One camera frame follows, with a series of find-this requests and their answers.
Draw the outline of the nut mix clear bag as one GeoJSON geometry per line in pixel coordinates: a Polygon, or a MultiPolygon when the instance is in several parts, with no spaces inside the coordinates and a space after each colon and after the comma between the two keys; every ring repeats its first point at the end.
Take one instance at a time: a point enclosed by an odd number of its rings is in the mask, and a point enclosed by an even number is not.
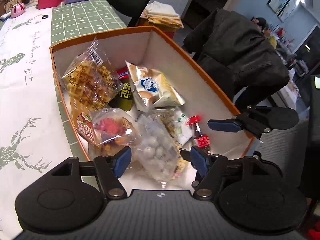
{"type": "Polygon", "coordinates": [[[151,117],[153,119],[159,119],[166,127],[169,134],[177,140],[177,128],[174,113],[174,108],[154,109],[151,112],[151,117]]]}

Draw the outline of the mixed fruit chips bag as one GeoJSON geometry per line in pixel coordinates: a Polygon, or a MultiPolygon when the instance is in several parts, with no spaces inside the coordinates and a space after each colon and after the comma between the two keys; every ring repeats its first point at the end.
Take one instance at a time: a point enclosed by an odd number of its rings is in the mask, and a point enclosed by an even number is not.
{"type": "Polygon", "coordinates": [[[89,144],[94,156],[113,156],[125,146],[141,141],[135,120],[121,108],[103,108],[91,113],[95,143],[89,144]]]}

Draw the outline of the orange brown snack packet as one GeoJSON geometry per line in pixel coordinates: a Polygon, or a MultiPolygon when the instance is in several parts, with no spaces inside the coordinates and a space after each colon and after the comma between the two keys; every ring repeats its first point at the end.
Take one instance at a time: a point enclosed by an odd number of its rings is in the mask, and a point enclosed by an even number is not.
{"type": "Polygon", "coordinates": [[[72,122],[77,132],[84,137],[84,139],[98,146],[97,136],[93,128],[91,113],[86,106],[81,104],[78,100],[70,98],[72,122]]]}

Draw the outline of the orange cardboard box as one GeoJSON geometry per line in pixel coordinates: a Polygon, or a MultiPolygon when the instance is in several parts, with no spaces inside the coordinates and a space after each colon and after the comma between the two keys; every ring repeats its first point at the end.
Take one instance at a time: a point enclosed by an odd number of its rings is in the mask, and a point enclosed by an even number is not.
{"type": "Polygon", "coordinates": [[[125,146],[132,161],[121,182],[132,189],[189,189],[195,169],[178,150],[204,147],[243,157],[247,132],[212,131],[210,119],[239,114],[219,86],[154,27],[72,38],[50,47],[57,90],[86,160],[125,146]]]}

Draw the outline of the pink round container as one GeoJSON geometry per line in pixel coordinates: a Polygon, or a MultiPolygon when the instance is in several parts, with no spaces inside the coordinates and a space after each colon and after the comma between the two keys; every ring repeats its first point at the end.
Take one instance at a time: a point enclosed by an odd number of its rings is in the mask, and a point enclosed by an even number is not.
{"type": "Polygon", "coordinates": [[[17,18],[18,16],[21,16],[23,13],[25,13],[25,5],[24,3],[16,3],[12,6],[10,15],[12,18],[17,18]]]}

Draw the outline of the green checked tablecloth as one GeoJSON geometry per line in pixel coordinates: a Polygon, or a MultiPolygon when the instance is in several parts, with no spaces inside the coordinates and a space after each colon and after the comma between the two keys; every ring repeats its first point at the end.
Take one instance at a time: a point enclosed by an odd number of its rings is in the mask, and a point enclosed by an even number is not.
{"type": "MultiPolygon", "coordinates": [[[[55,45],[71,38],[125,27],[126,24],[106,0],[90,0],[67,5],[62,3],[52,9],[51,44],[55,45]]],[[[81,161],[87,161],[88,146],[76,135],[68,119],[69,101],[63,97],[61,86],[56,79],[56,72],[53,72],[53,78],[57,105],[68,147],[72,156],[78,157],[81,161]]]]}

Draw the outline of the black green snack packet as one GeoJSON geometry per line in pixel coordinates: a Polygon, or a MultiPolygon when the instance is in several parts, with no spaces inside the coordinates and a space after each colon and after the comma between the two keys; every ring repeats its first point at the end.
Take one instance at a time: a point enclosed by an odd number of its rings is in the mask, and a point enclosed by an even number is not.
{"type": "Polygon", "coordinates": [[[123,83],[122,90],[110,101],[108,105],[112,108],[121,108],[126,112],[132,108],[133,96],[129,78],[121,79],[121,82],[123,83]]]}

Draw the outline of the red stool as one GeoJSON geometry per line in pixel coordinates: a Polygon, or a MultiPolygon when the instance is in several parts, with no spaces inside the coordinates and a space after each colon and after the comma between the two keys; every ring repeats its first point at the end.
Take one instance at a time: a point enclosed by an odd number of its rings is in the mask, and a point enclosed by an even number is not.
{"type": "Polygon", "coordinates": [[[160,29],[163,33],[165,33],[168,37],[171,39],[174,38],[176,29],[167,25],[163,24],[157,24],[157,23],[150,23],[146,18],[139,18],[139,20],[136,23],[137,27],[140,26],[155,26],[158,29],[160,29]]]}

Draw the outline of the waffle cookies clear bag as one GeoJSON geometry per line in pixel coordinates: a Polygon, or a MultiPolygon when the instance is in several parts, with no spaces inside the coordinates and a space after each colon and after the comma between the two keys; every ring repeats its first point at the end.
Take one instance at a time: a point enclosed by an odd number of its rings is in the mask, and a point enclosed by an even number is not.
{"type": "Polygon", "coordinates": [[[60,78],[68,95],[90,111],[105,108],[124,85],[97,38],[73,59],[60,78]]]}

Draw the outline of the red spicy snack packet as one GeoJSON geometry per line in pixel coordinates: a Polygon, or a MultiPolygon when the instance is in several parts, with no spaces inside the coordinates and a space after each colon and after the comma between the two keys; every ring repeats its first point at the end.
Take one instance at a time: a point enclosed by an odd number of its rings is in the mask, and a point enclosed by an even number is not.
{"type": "Polygon", "coordinates": [[[129,77],[129,70],[127,66],[116,70],[116,72],[118,74],[118,79],[126,79],[129,77]]]}

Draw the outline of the white table runner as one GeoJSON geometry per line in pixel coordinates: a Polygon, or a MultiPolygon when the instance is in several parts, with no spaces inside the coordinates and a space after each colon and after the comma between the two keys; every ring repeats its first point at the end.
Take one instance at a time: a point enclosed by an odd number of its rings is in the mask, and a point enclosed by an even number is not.
{"type": "Polygon", "coordinates": [[[1,239],[21,232],[17,195],[71,155],[49,52],[51,20],[50,9],[29,7],[1,29],[1,239]]]}

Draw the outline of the folded cloths stack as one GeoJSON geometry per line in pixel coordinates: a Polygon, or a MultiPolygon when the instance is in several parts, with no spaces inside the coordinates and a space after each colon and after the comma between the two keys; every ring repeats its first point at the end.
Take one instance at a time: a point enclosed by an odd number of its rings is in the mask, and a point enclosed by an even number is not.
{"type": "Polygon", "coordinates": [[[184,28],[180,15],[169,4],[154,1],[146,5],[143,15],[149,23],[161,24],[175,29],[184,28]]]}

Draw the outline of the puffed rice snack bag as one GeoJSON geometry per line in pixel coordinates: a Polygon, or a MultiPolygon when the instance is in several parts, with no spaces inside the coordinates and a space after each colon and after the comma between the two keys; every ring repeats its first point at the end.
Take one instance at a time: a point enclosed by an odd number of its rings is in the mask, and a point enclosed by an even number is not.
{"type": "Polygon", "coordinates": [[[177,141],[174,141],[174,144],[175,144],[177,151],[178,151],[178,160],[177,160],[177,165],[176,165],[176,168],[174,170],[174,174],[172,175],[171,180],[176,180],[176,179],[180,178],[189,163],[188,161],[184,160],[180,154],[180,152],[182,150],[182,145],[177,141]]]}

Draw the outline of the white candy balls bag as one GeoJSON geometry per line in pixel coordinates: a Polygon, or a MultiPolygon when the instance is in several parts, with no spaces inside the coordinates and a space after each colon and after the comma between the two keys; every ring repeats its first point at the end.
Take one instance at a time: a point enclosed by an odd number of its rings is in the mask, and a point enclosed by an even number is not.
{"type": "Polygon", "coordinates": [[[178,148],[159,118],[140,115],[137,119],[139,144],[133,154],[148,175],[166,188],[178,163],[178,148]]]}

